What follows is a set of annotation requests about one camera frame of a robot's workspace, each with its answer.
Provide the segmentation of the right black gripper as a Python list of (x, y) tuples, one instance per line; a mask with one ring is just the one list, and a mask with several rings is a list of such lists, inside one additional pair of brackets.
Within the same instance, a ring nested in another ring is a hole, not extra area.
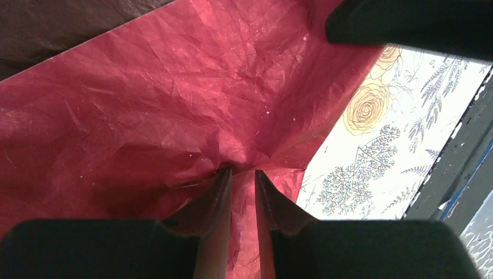
[(343, 1), (325, 24), (333, 44), (399, 44), (492, 61), (492, 1)]

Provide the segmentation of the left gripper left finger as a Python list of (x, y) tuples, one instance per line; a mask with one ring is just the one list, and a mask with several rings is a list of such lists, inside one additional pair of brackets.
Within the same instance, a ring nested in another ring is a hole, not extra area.
[(2, 278), (225, 278), (232, 171), (163, 219), (33, 219), (1, 239)]

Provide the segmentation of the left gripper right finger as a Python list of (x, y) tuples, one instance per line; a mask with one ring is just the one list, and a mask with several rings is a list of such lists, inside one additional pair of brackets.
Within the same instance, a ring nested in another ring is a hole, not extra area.
[(456, 234), (439, 221), (313, 217), (255, 172), (262, 278), (479, 278)]

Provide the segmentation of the dark red wrapping paper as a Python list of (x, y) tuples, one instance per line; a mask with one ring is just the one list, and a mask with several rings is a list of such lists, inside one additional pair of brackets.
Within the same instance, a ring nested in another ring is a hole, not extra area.
[(338, 1), (2, 1), (1, 234), (161, 219), (234, 170), (228, 278), (259, 278), (255, 169), (289, 198), (378, 58)]

